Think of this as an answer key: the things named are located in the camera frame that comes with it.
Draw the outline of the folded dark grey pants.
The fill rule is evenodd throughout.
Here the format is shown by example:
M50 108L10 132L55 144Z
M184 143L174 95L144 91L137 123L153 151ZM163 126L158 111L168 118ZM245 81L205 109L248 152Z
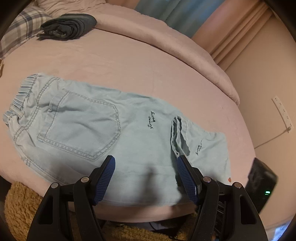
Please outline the folded dark grey pants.
M46 21L37 34L39 40L74 40L90 32L97 20L88 14L63 14L58 18Z

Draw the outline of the white wall power strip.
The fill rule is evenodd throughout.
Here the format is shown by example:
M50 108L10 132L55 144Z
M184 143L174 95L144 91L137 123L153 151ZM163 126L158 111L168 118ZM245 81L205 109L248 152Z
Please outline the white wall power strip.
M284 105L282 104L280 98L277 95L272 98L272 101L276 109L280 113L280 116L285 124L287 131L290 132L291 130L293 130L294 126L290 116L288 115L287 110L285 109Z

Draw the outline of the pink bed sheet mattress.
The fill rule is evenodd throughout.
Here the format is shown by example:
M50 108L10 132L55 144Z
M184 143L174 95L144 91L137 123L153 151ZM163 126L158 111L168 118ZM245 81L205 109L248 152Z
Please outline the pink bed sheet mattress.
M231 179L246 184L255 151L237 104L189 65L143 42L92 30L78 40L28 40L4 59L1 113L35 73L161 98L203 129L226 135Z

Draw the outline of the light blue denim pants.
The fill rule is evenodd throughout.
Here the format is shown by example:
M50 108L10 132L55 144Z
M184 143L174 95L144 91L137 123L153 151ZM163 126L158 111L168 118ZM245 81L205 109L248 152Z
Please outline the light blue denim pants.
M187 202L181 155L205 176L231 176L225 135L153 97L38 73L22 81L3 120L22 160L50 182L75 183L114 156L104 197L112 205Z

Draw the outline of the pink folded duvet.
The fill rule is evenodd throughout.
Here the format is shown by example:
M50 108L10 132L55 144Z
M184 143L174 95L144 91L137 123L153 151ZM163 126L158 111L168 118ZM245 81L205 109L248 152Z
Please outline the pink folded duvet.
M69 13L92 15L97 20L98 29L155 46L195 69L236 104L240 104L239 95L230 78L210 54L163 21L105 1L37 1L37 4L53 18Z

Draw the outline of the plaid pillow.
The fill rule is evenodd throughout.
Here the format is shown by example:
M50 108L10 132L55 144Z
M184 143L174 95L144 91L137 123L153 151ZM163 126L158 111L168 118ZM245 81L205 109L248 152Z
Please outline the plaid pillow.
M37 6L27 6L11 23L1 39L1 59L36 36L43 23L52 17Z

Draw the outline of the pink and blue curtain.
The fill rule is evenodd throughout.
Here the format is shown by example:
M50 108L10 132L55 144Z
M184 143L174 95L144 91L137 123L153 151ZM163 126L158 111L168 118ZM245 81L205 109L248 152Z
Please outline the pink and blue curtain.
M226 70L273 15L264 1L109 1L165 22Z

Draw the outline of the brown fluffy rug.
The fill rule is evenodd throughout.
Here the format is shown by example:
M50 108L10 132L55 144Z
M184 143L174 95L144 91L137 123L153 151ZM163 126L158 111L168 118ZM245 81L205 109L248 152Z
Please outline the brown fluffy rug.
M20 182L12 184L4 202L4 216L11 234L16 240L26 240L34 215L42 197ZM165 225L177 224L177 240L187 240L191 234L196 214L163 221ZM102 229L106 240L172 240L165 234L138 228L131 225L107 222Z

